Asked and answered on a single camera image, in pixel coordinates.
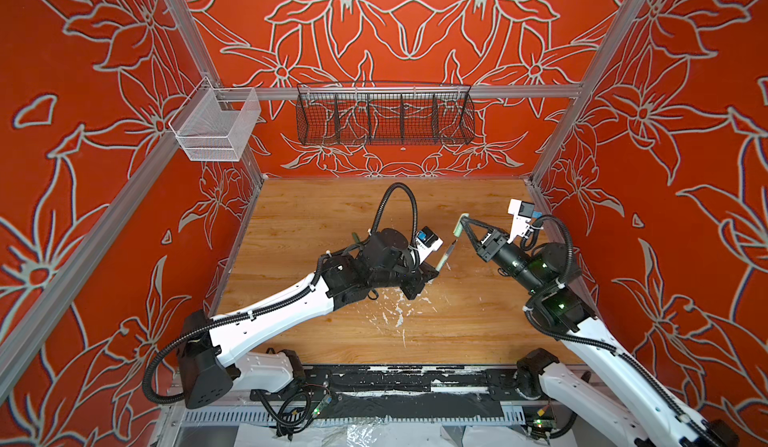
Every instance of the white mesh basket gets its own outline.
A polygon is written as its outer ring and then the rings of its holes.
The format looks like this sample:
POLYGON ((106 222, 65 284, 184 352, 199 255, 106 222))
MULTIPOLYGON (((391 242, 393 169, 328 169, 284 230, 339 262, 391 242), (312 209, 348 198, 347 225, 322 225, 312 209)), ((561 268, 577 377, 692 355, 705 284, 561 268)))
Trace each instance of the white mesh basket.
POLYGON ((171 130, 190 160, 237 161, 248 145, 261 114, 256 91, 251 88, 245 101, 235 104, 242 104, 240 110, 230 110, 231 103, 216 96, 224 90, 227 89, 211 87, 208 80, 203 79, 170 122, 171 130), (192 111, 188 115, 180 114, 185 108, 192 111))

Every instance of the black wire basket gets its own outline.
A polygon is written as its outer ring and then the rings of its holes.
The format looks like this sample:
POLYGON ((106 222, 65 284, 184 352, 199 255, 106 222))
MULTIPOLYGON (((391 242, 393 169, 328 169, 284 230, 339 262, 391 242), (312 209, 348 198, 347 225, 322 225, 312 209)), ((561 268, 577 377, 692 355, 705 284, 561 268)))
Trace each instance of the black wire basket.
POLYGON ((468 85, 300 84, 296 131, 304 145, 460 145, 475 138, 468 85))

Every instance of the red wall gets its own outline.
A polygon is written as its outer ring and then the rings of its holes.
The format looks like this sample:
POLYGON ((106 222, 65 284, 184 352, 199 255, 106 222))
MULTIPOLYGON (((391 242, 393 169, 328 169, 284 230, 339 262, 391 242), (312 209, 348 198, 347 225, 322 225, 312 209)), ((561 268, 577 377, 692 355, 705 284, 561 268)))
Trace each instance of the red wall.
MULTIPOLYGON (((622 0, 187 0, 229 86, 324 80, 579 82, 622 0)), ((304 147, 287 101, 251 141, 272 176, 506 176, 531 172, 566 99, 476 104, 461 147, 304 147)))
POLYGON ((617 338, 768 442, 768 0, 648 0, 544 182, 617 338))
MULTIPOLYGON (((162 0, 0 4, 4 339, 200 78, 162 0)), ((0 406, 0 444, 146 444, 144 366, 210 302, 252 192, 241 164, 178 152, 0 406)))

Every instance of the wooden tabletop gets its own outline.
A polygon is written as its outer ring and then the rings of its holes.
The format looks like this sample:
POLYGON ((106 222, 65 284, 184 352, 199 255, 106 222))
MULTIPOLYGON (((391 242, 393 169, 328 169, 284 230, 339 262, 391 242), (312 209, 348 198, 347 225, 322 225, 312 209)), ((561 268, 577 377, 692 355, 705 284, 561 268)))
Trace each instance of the wooden tabletop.
MULTIPOLYGON (((394 180, 280 180, 264 183, 219 313, 268 297, 315 269, 317 257, 367 236, 386 188, 394 180)), ((508 231, 509 200, 530 200, 522 180, 407 179, 418 202, 418 225, 430 227, 444 245, 427 261, 435 266, 454 240, 462 212, 508 231)), ((410 237, 408 197, 397 190, 379 229, 410 237)), ((582 363, 561 343, 536 332, 523 316, 528 298, 494 263, 475 254, 466 235, 440 276, 413 301, 399 289, 382 289, 328 316, 311 319, 273 337, 268 346, 295 350, 313 363, 514 364, 537 347, 565 363, 582 363)))

